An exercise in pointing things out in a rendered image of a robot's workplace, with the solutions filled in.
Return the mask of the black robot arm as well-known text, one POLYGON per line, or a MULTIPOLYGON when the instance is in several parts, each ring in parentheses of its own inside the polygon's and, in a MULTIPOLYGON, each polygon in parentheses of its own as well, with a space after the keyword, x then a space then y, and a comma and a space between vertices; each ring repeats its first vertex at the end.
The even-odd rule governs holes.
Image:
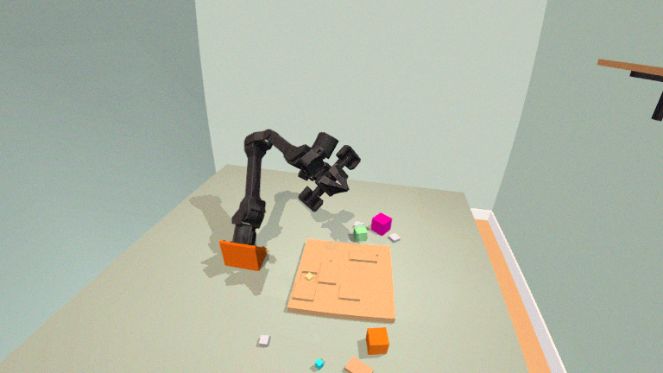
POLYGON ((286 162, 299 168, 298 177, 314 181, 313 175, 327 166, 323 160, 329 159, 339 140, 325 132, 319 132, 312 147, 306 144, 296 147, 286 141, 278 132, 264 130, 246 136, 244 152, 248 157, 245 197, 238 211, 232 217, 235 231, 231 243, 254 245, 256 229, 259 229, 265 217, 265 201, 260 197, 260 179, 262 158, 267 150, 275 145, 286 162), (266 141, 266 140, 268 141, 266 141), (246 224, 244 224, 246 223, 246 224))

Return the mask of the magenta cube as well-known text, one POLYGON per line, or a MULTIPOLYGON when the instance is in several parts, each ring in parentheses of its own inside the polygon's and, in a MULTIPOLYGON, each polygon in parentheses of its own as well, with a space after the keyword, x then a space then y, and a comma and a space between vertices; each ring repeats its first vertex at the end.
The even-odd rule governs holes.
POLYGON ((390 230, 392 218, 382 214, 381 212, 374 216, 371 221, 371 230, 383 236, 390 230))

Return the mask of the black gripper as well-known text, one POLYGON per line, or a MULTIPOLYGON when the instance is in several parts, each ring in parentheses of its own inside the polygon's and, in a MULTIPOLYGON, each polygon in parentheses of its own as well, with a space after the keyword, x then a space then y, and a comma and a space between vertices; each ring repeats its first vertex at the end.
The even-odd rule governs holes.
POLYGON ((349 145, 344 145, 336 153, 336 157, 338 160, 332 166, 326 162, 329 167, 322 167, 313 175, 318 186, 314 190, 307 186, 299 195, 299 200, 312 212, 316 212, 323 205, 323 200, 320 198, 323 193, 331 197, 333 194, 350 190, 347 185, 349 176, 342 168, 346 166, 352 170, 361 162, 361 159, 349 145))

